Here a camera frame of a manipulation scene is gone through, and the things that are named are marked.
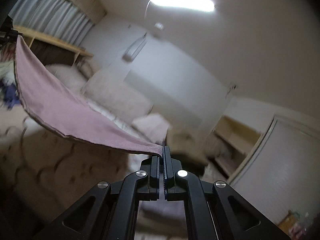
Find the pink brown garment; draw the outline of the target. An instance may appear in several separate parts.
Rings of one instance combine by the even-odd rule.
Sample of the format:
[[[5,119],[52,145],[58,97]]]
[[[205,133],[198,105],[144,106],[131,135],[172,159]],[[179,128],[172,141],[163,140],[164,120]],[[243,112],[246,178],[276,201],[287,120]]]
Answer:
[[[22,36],[16,41],[15,79],[25,111],[59,136],[129,153],[162,156],[162,146],[123,131],[65,87],[33,54]]]

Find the pale blue curtain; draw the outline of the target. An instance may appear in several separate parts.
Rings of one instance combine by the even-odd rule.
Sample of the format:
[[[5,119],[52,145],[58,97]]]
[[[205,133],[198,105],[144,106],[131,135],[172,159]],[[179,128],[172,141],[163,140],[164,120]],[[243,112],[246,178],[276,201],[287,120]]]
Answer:
[[[14,25],[39,31],[79,46],[94,27],[91,19],[68,0],[18,0],[9,12]]]

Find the wooden side shelf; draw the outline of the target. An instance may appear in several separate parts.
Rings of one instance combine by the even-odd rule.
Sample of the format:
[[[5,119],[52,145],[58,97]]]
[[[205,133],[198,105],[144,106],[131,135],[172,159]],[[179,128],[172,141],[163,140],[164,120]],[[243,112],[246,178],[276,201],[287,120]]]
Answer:
[[[14,30],[23,35],[23,39],[33,54],[43,65],[64,64],[72,66],[82,58],[92,58],[93,54],[56,37],[33,29],[14,25]]]

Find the purple garment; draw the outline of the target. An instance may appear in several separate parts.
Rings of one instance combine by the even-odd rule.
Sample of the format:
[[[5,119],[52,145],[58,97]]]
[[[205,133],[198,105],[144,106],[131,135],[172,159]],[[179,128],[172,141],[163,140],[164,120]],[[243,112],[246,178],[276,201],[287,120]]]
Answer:
[[[7,109],[12,109],[16,105],[20,105],[20,98],[17,94],[17,88],[14,83],[6,85],[4,79],[1,80],[1,89],[3,91],[3,101]]]

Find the khaki folded garment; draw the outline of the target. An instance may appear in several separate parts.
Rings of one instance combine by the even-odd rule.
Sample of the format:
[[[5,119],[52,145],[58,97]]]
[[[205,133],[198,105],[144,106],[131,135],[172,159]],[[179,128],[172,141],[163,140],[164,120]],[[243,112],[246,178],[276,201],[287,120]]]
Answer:
[[[188,130],[169,129],[166,142],[172,158],[197,166],[207,166],[209,164],[202,146]]]

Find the wooden corner shelf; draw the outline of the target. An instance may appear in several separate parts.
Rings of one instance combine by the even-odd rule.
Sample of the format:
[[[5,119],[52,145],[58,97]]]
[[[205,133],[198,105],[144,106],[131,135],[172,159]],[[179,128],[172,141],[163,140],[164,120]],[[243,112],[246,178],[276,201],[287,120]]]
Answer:
[[[251,159],[264,135],[226,115],[221,116],[213,133],[231,147],[229,158],[220,156],[215,162],[227,174],[228,181],[232,181]]]

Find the white slatted door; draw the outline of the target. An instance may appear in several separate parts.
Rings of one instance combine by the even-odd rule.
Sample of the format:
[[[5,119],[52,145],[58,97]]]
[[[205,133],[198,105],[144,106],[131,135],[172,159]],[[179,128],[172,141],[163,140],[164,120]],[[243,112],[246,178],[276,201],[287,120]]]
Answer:
[[[319,214],[319,131],[274,117],[230,185],[276,224],[289,211],[315,218]]]

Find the bear print bed sheet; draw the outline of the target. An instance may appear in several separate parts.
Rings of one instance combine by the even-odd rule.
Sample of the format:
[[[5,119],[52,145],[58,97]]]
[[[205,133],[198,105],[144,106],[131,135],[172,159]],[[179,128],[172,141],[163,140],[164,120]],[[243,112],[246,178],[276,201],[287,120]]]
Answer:
[[[22,106],[1,106],[1,239],[37,239],[98,182],[123,180],[145,158],[62,138]]]

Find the grey quilted pillow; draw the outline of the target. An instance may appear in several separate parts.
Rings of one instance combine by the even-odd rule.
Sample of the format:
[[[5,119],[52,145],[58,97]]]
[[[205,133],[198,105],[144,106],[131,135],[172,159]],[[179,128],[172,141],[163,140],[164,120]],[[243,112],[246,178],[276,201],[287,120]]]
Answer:
[[[87,79],[74,66],[64,64],[49,64],[46,69],[73,93],[80,94]]]

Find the small fluffy white pillow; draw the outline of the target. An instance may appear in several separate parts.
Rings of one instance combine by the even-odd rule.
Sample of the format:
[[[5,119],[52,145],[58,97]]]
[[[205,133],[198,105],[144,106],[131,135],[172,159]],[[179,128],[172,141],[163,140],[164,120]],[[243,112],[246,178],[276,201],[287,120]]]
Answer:
[[[151,113],[132,121],[131,126],[146,136],[151,142],[162,145],[171,124],[159,113]]]

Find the large knitted beige pillow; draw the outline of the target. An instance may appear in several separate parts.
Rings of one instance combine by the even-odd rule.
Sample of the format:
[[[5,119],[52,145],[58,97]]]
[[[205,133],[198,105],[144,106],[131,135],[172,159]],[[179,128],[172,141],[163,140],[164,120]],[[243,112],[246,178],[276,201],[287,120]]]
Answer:
[[[149,114],[153,107],[148,98],[108,69],[96,72],[82,87],[81,92],[128,124]]]

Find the ceiling light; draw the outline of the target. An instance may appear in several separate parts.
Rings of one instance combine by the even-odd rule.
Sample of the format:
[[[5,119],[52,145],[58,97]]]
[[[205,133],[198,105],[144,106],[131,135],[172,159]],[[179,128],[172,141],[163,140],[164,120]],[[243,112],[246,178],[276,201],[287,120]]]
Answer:
[[[201,12],[213,12],[215,4],[212,0],[150,0],[158,7],[182,8]]]

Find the white wall lamp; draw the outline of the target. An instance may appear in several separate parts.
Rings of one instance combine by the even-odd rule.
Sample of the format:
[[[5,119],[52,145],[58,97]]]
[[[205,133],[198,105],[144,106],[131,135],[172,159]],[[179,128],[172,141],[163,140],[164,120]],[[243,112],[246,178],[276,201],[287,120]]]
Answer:
[[[146,42],[146,34],[135,40],[135,42],[133,42],[133,44],[131,44],[125,51],[123,59],[127,62],[132,62],[144,48]]]

